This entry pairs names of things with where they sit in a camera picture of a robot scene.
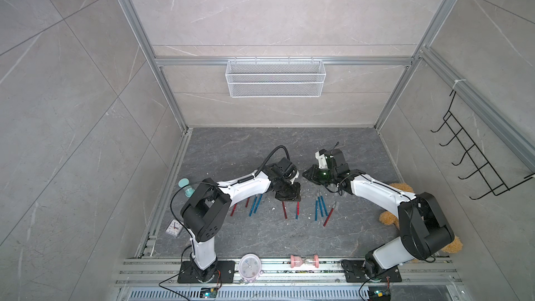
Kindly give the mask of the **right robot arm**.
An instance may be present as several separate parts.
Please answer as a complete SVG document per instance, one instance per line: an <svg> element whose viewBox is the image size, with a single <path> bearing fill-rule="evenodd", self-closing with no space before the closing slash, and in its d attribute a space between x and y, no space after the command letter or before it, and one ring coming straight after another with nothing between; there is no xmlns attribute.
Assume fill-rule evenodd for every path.
<svg viewBox="0 0 535 301"><path fill-rule="evenodd" d="M365 256L363 269L372 279L399 264L425 261L454 242L455 235L437 199L428 192L414 194L382 183L360 170L351 170L339 149L322 149L317 164L303 174L308 181L366 199L398 219L399 237Z"/></svg>

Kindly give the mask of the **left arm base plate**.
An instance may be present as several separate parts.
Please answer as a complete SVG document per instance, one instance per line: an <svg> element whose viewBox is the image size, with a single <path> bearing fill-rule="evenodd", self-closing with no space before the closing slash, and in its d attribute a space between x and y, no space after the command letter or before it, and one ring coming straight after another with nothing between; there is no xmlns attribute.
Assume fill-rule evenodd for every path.
<svg viewBox="0 0 535 301"><path fill-rule="evenodd" d="M177 282L179 284L193 283L223 283L234 281L235 261L216 260L206 270L201 270L193 261L184 261L179 270Z"/></svg>

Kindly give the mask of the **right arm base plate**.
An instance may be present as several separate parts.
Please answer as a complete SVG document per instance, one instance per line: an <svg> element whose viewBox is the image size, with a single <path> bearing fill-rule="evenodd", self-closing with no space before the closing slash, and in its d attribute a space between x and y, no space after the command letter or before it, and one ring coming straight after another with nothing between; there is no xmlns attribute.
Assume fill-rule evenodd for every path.
<svg viewBox="0 0 535 301"><path fill-rule="evenodd" d="M368 280L384 283L388 281L402 282L402 277L397 266L386 270L380 266L375 268L365 260L349 259L341 260L340 264L348 283L366 282Z"/></svg>

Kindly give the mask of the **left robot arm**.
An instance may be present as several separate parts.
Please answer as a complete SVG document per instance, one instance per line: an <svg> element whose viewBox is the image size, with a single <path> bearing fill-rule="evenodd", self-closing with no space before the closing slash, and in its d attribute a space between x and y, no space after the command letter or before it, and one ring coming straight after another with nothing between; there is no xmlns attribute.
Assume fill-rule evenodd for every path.
<svg viewBox="0 0 535 301"><path fill-rule="evenodd" d="M183 224L190 233L194 267L202 272L215 267L215 236L232 206L270 191L298 196L298 176L298 168L284 157L230 181L203 180L181 209Z"/></svg>

